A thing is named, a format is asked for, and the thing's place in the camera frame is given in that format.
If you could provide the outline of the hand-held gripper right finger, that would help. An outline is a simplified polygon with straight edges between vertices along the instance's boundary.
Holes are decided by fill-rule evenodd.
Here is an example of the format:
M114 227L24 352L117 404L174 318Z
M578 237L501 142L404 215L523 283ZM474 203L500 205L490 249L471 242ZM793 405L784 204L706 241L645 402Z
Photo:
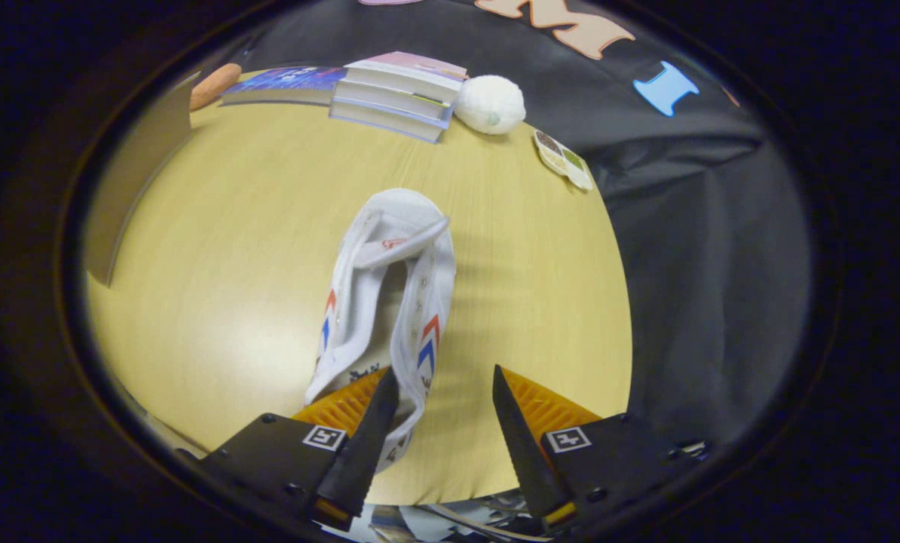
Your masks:
M494 368L494 408L530 515L570 537L618 523L704 460L630 413L592 410L504 367Z

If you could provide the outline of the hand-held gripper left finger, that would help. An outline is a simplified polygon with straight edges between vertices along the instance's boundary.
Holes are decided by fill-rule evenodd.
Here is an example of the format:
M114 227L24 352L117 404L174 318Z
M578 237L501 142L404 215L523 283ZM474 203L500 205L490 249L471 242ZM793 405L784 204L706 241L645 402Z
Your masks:
M329 393L294 416L263 413L182 463L211 495L266 532L350 529L363 512L399 402L391 369Z

